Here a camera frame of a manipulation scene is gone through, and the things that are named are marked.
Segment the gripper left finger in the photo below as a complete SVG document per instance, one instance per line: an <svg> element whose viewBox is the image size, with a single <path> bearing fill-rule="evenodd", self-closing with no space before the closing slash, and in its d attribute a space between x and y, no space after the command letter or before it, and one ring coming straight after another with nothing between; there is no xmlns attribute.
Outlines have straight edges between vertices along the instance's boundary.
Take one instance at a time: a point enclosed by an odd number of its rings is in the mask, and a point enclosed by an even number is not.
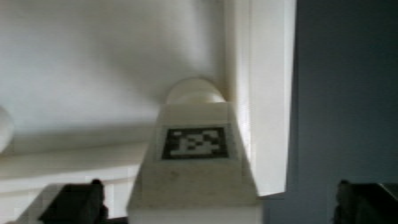
<svg viewBox="0 0 398 224"><path fill-rule="evenodd" d="M38 216L44 224L104 224L104 185L99 179L88 184L67 184Z"/></svg>

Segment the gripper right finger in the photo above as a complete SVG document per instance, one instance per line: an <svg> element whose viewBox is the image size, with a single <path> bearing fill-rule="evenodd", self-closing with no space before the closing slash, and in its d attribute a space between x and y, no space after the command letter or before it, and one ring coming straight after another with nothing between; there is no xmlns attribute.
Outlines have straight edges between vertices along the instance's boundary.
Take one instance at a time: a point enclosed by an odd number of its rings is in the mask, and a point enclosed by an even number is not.
<svg viewBox="0 0 398 224"><path fill-rule="evenodd" d="M398 224L398 183L337 184L331 224Z"/></svg>

